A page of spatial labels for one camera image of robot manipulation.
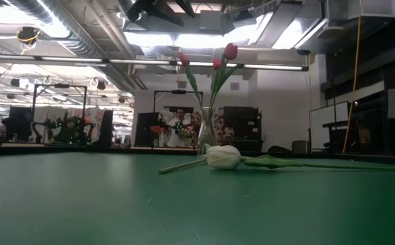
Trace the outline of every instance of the flower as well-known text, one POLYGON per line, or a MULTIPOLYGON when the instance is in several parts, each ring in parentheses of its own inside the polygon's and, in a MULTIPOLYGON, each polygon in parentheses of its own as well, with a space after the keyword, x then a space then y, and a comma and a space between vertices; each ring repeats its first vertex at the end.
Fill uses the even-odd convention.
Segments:
POLYGON ((178 59, 181 61, 181 63, 183 64, 184 67, 187 67, 190 65, 190 59, 189 57, 187 57, 187 55, 178 52, 178 59))
POLYGON ((240 164, 241 154, 233 146, 213 146, 206 151, 206 162, 217 169, 234 169, 240 164))
POLYGON ((214 59, 212 62, 212 68, 215 70, 220 69, 220 66, 222 66, 222 60, 221 59, 214 59))
POLYGON ((223 56, 225 57, 225 59, 229 61, 233 60, 237 58, 237 51, 238 51, 237 45, 227 44, 227 46, 225 47, 225 51, 223 51, 223 56))
POLYGON ((161 133, 163 131, 163 129, 160 126, 152 126, 151 131, 153 133, 161 133))

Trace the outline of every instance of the white tulip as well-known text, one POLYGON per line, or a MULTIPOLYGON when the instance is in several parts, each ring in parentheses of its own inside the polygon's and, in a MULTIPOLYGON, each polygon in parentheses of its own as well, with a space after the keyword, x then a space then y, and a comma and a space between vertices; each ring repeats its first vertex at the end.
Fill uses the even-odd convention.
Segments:
POLYGON ((233 146, 213 146, 206 151, 206 162, 217 169, 234 169, 240 164, 241 154, 233 146))

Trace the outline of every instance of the green tabletop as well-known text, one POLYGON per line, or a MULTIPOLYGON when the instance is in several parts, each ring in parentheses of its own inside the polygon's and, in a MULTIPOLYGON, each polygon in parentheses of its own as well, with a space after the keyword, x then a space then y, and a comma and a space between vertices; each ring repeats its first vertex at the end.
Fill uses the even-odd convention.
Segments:
POLYGON ((0 244, 395 245, 395 172, 201 165, 157 173, 194 159, 0 157, 0 244))

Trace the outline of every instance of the person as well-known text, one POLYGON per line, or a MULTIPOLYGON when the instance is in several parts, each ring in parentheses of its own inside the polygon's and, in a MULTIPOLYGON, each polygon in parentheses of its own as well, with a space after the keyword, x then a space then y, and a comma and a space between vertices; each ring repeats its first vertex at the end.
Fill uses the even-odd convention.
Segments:
POLYGON ((168 124, 170 127, 170 139, 168 146, 188 148, 190 147, 191 139, 179 138, 175 132, 175 126, 178 122, 182 122, 183 128, 190 125, 190 120, 185 119, 185 112, 180 108, 176 110, 176 118, 173 118, 168 124))

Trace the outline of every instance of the whiteboard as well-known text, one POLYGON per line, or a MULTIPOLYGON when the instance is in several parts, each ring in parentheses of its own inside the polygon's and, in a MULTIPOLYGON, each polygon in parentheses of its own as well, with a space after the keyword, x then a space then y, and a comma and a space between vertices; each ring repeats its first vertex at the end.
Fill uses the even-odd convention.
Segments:
MULTIPOLYGON (((344 121, 349 118, 347 101, 335 105, 336 121, 344 121)), ((310 111, 311 116, 311 148, 324 149, 323 144, 329 142, 329 128, 323 128, 326 123, 333 123, 334 106, 330 105, 324 108, 310 111)))

